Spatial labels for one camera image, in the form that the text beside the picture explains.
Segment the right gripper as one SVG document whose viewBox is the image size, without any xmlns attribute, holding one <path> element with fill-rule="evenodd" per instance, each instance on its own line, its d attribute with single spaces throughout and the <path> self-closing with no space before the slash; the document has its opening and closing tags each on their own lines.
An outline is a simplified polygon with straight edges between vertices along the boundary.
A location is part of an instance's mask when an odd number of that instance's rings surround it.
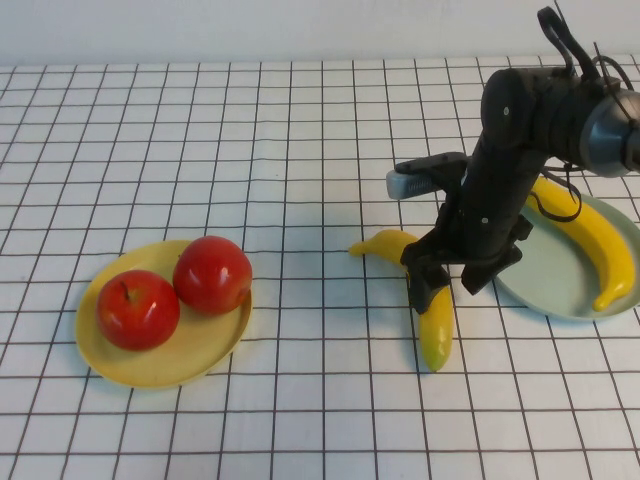
<svg viewBox="0 0 640 480">
<path fill-rule="evenodd" d="M 461 281 L 477 294 L 523 254 L 514 242 L 531 225 L 520 211 L 541 170 L 538 162 L 404 162 L 409 183 L 402 196 L 443 190 L 446 200 L 436 226 L 404 249 L 408 299 L 420 315 L 450 284 L 443 264 L 464 265 Z"/>
</svg>

